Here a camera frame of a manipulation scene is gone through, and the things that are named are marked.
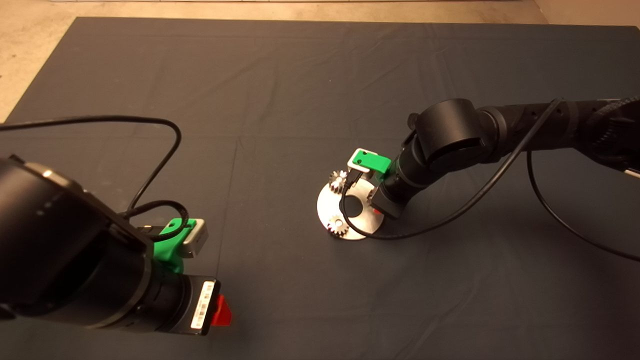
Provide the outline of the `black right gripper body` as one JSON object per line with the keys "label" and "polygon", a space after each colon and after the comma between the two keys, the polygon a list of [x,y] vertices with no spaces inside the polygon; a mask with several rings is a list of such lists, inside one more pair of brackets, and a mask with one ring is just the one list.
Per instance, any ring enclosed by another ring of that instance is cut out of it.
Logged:
{"label": "black right gripper body", "polygon": [[372,191],[372,207],[384,211],[391,219],[399,219],[411,199],[404,194],[391,194],[383,184]]}

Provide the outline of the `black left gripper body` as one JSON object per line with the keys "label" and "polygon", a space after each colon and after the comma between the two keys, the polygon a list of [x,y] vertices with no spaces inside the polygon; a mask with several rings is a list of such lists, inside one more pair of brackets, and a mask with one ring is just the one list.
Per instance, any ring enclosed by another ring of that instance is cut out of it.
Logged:
{"label": "black left gripper body", "polygon": [[214,276],[184,275],[185,289],[174,332],[205,337],[217,311],[221,283]]}

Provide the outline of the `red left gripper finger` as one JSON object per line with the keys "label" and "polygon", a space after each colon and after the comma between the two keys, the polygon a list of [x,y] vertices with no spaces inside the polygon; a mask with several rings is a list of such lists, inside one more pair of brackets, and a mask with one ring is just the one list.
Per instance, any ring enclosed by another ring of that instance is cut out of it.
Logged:
{"label": "red left gripper finger", "polygon": [[215,303],[215,313],[211,319],[212,327],[229,327],[233,321],[233,313],[223,294],[218,294]]}

